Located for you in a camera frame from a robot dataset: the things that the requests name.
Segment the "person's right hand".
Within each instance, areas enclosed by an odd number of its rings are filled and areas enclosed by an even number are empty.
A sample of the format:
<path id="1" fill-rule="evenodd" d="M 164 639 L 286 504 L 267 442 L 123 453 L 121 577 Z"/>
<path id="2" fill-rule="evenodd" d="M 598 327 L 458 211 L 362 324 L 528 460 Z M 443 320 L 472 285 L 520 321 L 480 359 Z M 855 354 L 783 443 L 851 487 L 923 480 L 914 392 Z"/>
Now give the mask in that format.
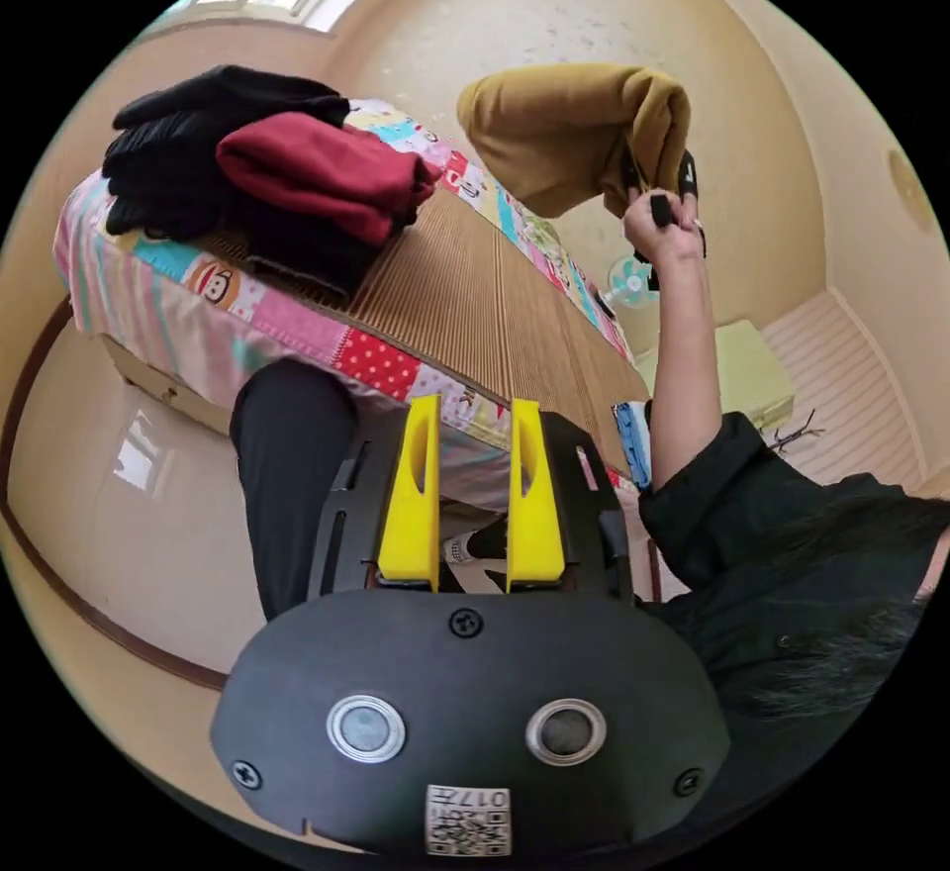
<path id="1" fill-rule="evenodd" d="M 635 252 L 657 272 L 671 262 L 702 261 L 706 257 L 705 239 L 698 224 L 696 202 L 692 196 L 681 199 L 675 192 L 652 189 L 640 192 L 630 188 L 628 206 L 622 218 L 623 235 Z M 669 207 L 670 223 L 656 224 L 653 205 Z"/>

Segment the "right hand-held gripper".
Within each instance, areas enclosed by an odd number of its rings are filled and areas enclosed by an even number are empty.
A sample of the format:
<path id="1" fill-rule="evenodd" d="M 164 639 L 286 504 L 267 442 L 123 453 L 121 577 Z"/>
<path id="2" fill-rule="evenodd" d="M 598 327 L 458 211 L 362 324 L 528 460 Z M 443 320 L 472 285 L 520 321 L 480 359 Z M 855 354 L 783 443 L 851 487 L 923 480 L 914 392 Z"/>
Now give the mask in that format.
<path id="1" fill-rule="evenodd" d="M 686 212 L 687 227 L 699 227 L 698 215 L 698 175 L 692 154 L 685 150 L 678 171 L 677 192 L 681 208 Z M 666 192 L 650 195 L 650 211 L 654 224 L 666 228 L 674 223 L 675 215 L 670 196 Z"/>

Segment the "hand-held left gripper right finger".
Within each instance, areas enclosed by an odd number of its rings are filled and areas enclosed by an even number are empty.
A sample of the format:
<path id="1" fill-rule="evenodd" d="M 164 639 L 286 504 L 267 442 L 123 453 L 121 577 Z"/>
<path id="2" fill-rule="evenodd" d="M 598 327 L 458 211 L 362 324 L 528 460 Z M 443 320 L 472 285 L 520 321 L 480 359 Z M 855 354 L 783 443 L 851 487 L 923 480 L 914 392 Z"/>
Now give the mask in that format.
<path id="1" fill-rule="evenodd" d="M 536 402 L 512 401 L 510 441 L 507 587 L 557 585 L 565 570 L 565 556 L 552 467 Z"/>

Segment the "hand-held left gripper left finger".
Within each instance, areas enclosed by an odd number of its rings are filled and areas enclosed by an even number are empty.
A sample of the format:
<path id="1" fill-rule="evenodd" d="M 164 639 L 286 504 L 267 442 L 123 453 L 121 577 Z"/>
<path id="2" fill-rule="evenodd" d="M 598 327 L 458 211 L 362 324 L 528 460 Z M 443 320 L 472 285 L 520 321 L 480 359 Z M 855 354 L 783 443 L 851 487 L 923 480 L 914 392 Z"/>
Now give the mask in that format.
<path id="1" fill-rule="evenodd" d="M 439 427 L 441 397 L 409 407 L 396 458 L 377 566 L 388 584 L 439 585 Z"/>

